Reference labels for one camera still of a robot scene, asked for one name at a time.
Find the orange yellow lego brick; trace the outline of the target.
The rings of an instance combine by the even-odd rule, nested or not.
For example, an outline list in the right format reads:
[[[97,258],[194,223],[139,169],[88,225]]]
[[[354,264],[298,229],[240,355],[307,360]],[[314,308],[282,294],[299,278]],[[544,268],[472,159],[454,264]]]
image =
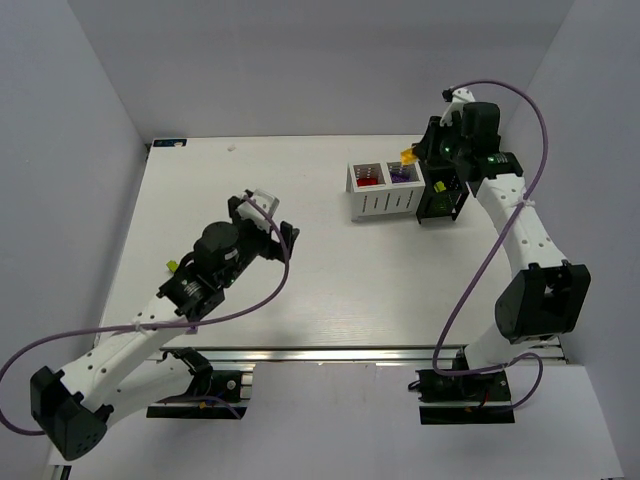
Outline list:
[[[400,161],[403,166],[415,164],[418,157],[415,155],[413,148],[409,147],[400,153]]]

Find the green long lego brick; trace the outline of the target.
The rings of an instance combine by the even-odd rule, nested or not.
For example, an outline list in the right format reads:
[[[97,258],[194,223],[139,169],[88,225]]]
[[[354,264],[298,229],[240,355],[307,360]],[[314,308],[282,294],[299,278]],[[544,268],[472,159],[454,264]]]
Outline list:
[[[449,197],[446,198],[434,198],[430,207],[430,212],[434,216],[447,216],[455,209],[455,201],[452,201]]]

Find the small green lego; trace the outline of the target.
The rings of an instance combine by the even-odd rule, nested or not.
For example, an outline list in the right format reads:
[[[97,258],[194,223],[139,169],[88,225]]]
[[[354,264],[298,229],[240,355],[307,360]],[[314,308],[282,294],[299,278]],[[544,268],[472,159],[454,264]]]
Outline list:
[[[171,273],[174,273],[178,269],[178,263],[174,260],[170,260],[166,266]]]

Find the red lego brick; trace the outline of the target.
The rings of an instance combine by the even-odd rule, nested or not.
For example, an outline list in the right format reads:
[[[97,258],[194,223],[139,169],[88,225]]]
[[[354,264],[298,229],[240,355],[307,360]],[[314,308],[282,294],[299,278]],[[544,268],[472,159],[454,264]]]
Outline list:
[[[359,188],[364,188],[369,186],[381,185],[383,184],[383,181],[379,180],[377,177],[365,177],[357,178],[356,183]]]

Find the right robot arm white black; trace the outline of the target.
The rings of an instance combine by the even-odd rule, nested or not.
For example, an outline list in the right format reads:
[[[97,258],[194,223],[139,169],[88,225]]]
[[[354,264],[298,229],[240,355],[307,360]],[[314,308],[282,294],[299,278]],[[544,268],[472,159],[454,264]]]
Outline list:
[[[489,215],[509,261],[512,279],[494,306],[494,322],[463,347],[446,377],[504,369],[534,345],[572,332],[591,274],[555,245],[534,203],[514,154],[500,149],[500,109],[494,103],[453,101],[429,125],[422,144],[429,159],[449,163]]]

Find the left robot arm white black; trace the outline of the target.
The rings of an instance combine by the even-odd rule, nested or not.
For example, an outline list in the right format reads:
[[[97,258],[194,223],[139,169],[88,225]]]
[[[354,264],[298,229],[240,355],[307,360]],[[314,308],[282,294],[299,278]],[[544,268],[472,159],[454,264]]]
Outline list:
[[[156,363],[148,358],[217,308],[257,257],[285,262],[299,233],[282,222],[274,240],[268,221],[240,214],[208,225],[138,313],[142,327],[109,336],[58,371],[38,370],[30,379],[32,416],[61,456],[81,458],[109,427],[153,403],[209,398],[213,369],[195,349],[171,349]]]

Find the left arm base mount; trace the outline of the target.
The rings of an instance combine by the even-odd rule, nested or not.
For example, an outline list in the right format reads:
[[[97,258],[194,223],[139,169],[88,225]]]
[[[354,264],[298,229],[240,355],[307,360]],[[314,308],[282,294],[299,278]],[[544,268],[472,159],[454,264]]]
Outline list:
[[[193,348],[164,351],[157,363],[180,360],[194,379],[175,400],[147,408],[149,419],[241,420],[251,398],[253,372],[214,366]]]

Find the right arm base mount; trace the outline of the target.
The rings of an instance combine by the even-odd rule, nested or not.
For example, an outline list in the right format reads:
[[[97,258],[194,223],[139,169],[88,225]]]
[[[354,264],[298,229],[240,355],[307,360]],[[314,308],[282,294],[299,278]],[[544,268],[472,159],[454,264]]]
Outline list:
[[[407,386],[418,395],[422,425],[513,424],[515,416],[506,373],[444,376],[434,370],[416,371]]]

